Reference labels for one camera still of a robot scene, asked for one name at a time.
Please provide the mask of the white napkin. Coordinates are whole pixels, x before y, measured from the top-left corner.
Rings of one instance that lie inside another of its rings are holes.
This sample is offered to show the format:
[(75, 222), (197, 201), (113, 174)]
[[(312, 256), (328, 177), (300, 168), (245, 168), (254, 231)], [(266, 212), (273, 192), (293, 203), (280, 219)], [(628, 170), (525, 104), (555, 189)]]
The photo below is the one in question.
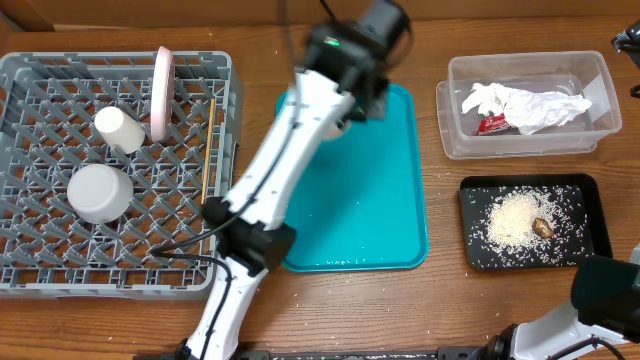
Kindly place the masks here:
[(567, 95), (557, 91), (542, 93), (503, 87), (496, 91), (503, 105), (503, 114), (509, 125), (521, 135), (563, 126), (585, 113), (592, 102), (582, 95)]

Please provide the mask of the white tissue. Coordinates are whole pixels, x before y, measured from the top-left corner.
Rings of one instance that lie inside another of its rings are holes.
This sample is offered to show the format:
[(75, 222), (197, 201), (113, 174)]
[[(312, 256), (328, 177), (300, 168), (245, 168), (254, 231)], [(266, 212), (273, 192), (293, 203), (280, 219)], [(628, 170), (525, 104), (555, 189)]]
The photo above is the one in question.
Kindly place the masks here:
[(467, 114), (476, 109), (478, 114), (485, 117), (501, 115), (504, 113), (509, 95), (510, 91), (501, 84), (483, 85), (474, 83), (470, 95), (461, 105), (461, 111), (463, 114)]

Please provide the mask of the wooden chopstick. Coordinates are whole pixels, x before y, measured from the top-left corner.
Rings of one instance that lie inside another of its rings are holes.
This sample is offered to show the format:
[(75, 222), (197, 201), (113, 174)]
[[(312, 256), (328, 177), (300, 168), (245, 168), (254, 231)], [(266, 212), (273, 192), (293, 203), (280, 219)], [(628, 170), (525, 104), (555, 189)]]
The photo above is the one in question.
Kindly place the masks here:
[(207, 197), (207, 189), (209, 186), (210, 162), (211, 162), (211, 146), (213, 138), (213, 130), (215, 127), (215, 98), (211, 98), (209, 108), (209, 125), (206, 138), (206, 148), (204, 157), (204, 166), (202, 168), (202, 188), (201, 188), (201, 205), (204, 205)]

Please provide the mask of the red snack wrapper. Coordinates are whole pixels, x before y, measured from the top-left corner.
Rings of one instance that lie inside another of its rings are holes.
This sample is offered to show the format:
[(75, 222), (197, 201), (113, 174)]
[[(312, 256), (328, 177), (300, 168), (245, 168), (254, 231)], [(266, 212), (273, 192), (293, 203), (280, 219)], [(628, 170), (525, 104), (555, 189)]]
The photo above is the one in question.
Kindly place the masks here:
[(511, 128), (512, 126), (506, 121), (504, 114), (488, 116), (480, 122), (476, 135), (484, 136)]

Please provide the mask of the large pink-white plate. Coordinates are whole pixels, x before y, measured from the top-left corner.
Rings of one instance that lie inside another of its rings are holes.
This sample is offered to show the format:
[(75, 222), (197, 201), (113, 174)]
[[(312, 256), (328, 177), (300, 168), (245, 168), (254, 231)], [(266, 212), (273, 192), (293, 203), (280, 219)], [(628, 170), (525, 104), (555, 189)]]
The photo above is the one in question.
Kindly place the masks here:
[(151, 87), (150, 138), (163, 141), (171, 119), (171, 101), (174, 95), (175, 63), (172, 52), (160, 47), (157, 51)]

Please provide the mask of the brown food scrap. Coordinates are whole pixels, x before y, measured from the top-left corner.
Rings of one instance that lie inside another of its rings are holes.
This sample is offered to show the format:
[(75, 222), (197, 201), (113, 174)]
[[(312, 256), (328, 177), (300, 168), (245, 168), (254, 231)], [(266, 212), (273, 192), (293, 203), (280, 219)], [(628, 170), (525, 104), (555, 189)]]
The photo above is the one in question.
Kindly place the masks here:
[(536, 217), (532, 223), (532, 231), (541, 239), (548, 240), (554, 236), (551, 225), (543, 218)]

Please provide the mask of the cream plastic cup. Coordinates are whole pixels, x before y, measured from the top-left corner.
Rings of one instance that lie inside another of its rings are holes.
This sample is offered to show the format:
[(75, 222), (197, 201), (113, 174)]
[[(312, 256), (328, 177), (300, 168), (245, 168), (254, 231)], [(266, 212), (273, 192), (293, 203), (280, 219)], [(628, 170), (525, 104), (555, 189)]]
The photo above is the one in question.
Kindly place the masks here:
[(107, 145), (125, 154), (136, 152), (145, 139), (139, 122), (115, 106), (100, 109), (94, 124)]

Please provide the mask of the grey round bowl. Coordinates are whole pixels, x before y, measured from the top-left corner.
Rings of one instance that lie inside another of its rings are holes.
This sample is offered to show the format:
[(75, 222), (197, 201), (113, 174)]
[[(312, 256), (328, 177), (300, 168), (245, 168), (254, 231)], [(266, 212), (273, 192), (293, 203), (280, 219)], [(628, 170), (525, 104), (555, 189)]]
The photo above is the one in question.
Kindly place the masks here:
[(79, 169), (67, 186), (67, 199), (86, 222), (103, 224), (116, 220), (129, 208), (134, 187), (120, 169), (90, 164)]

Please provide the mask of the small plate with crumbs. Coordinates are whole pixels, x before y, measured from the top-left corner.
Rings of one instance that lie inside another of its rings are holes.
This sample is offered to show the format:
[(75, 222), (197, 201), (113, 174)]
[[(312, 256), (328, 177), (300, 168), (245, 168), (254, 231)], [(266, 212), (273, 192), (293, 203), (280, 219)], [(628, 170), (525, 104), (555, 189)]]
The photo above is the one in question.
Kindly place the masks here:
[(335, 140), (343, 136), (351, 128), (350, 120), (340, 120), (329, 127), (328, 132), (324, 135), (324, 141)]

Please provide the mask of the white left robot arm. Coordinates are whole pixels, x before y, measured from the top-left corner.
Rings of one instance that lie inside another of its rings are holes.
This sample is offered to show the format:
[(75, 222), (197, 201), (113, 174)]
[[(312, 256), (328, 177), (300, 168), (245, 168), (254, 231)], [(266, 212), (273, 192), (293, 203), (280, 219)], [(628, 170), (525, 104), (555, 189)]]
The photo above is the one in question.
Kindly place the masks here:
[(205, 201), (201, 214), (218, 240), (206, 262), (215, 281), (179, 359), (229, 359), (263, 278), (291, 249), (295, 230), (284, 222), (289, 200), (321, 142), (350, 121), (363, 121), (385, 97), (389, 56), (410, 19), (394, 1), (375, 1), (358, 21), (331, 18), (314, 27), (294, 83), (258, 152), (223, 197)]

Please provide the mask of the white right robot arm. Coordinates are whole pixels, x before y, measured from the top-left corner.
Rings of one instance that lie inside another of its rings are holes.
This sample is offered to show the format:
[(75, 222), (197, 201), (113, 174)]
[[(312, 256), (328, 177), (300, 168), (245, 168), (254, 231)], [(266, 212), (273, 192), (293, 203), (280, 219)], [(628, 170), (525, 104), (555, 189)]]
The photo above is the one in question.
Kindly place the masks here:
[(628, 262), (592, 256), (578, 267), (570, 300), (529, 323), (512, 324), (471, 359), (577, 359), (639, 342), (639, 249)]

